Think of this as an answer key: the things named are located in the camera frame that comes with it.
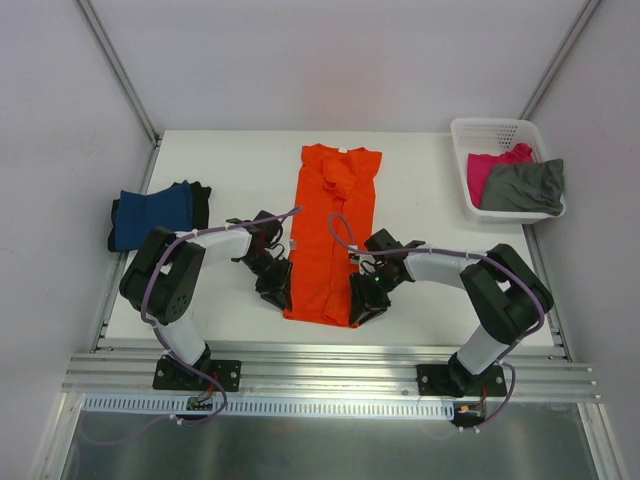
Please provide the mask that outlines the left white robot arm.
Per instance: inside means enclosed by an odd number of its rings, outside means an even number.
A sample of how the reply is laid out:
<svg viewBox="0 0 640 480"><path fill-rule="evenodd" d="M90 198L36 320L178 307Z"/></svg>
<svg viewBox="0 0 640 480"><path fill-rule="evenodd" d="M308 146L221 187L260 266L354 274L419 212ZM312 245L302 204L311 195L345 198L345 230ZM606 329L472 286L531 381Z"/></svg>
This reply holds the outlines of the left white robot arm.
<svg viewBox="0 0 640 480"><path fill-rule="evenodd" d="M210 349L187 315L201 270L219 262L242 263L256 276L255 291L262 300L290 309L292 263L271 250L279 245L284 220L300 212L262 210L252 220L234 218L221 227L187 233L155 227L138 249L119 293L152 328L186 387L199 388L213 376Z"/></svg>

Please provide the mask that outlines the orange t shirt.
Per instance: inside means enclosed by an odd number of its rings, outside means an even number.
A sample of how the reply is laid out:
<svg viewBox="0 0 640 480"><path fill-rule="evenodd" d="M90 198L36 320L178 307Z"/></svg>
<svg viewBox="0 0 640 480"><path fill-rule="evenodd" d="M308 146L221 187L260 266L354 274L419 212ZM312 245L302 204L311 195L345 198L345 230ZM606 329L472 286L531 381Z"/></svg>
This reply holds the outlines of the orange t shirt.
<svg viewBox="0 0 640 480"><path fill-rule="evenodd" d="M349 277L358 267L334 238L359 248L372 234L375 177L383 154L360 147L342 151L315 144L301 149L290 253L292 307L288 320L349 326Z"/></svg>

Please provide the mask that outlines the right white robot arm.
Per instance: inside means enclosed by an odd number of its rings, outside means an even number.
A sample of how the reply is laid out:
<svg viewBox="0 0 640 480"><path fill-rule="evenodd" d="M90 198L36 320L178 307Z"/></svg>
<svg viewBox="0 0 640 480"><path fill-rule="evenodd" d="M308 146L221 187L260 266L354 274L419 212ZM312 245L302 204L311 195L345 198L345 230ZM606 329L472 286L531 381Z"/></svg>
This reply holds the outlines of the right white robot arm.
<svg viewBox="0 0 640 480"><path fill-rule="evenodd" d="M364 243L373 269L349 277L349 325L366 323L391 307L389 293L405 282L432 282L466 292L479 320L466 343L445 365L425 365L421 389L451 397L471 396L517 343L542 326L554 307L551 292L508 244L485 253L406 245L381 229Z"/></svg>

